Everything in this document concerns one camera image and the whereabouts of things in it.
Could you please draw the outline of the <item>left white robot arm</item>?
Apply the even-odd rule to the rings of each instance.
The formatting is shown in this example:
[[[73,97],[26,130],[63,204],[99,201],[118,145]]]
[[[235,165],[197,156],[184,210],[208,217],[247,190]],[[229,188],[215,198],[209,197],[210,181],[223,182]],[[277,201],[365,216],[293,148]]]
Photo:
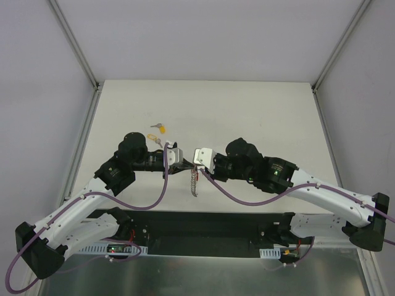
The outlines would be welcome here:
[[[97,222],[81,222],[107,200],[125,206],[117,196],[135,181],[137,171],[161,172],[167,179],[192,167],[176,143],[150,152],[143,134],[128,133],[77,195],[35,224],[23,222],[16,228],[17,251],[38,279],[46,279],[66,259],[93,242],[107,237],[127,239],[130,222],[118,207],[107,211]]]

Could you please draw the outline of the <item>key with solid yellow tag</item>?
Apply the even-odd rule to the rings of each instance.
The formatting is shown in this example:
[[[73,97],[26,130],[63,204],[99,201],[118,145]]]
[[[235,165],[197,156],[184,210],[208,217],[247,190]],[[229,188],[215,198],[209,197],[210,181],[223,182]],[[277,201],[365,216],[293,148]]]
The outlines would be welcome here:
[[[157,123],[155,125],[151,125],[151,128],[157,128],[159,130],[160,134],[166,133],[166,128],[162,123]]]

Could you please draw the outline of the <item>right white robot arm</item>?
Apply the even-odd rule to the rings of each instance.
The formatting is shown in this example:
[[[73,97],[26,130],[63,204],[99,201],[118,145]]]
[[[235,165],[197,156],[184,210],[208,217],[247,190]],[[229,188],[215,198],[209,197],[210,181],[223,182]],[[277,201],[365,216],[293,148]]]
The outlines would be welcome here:
[[[267,205],[288,196],[327,210],[326,214],[287,214],[278,226],[281,245],[297,238],[322,236],[347,237],[355,246],[372,252],[383,248],[389,220],[387,195],[359,194],[331,185],[294,163],[263,156],[243,138],[230,142],[225,154],[210,148],[197,149],[194,163],[214,186],[219,181],[234,179],[274,195],[263,202],[246,202],[247,206]]]

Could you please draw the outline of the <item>key with yellow window tag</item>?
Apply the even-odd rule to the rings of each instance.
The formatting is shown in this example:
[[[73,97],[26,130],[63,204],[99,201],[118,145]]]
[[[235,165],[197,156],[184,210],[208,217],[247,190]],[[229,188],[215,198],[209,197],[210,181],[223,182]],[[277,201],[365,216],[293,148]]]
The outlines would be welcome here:
[[[160,148],[163,148],[163,145],[162,145],[162,143],[161,143],[161,139],[158,138],[156,135],[154,135],[154,134],[148,134],[148,135],[147,135],[147,138],[148,138],[149,140],[154,141]]]

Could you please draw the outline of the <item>red handled key organizer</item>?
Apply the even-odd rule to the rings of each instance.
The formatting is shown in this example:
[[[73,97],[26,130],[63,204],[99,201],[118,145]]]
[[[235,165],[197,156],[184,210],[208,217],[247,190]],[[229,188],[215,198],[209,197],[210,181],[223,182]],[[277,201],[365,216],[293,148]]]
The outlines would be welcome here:
[[[190,191],[193,197],[197,197],[197,184],[198,184],[198,179],[199,179],[199,172],[198,168],[195,166],[191,170],[191,179],[190,179]]]

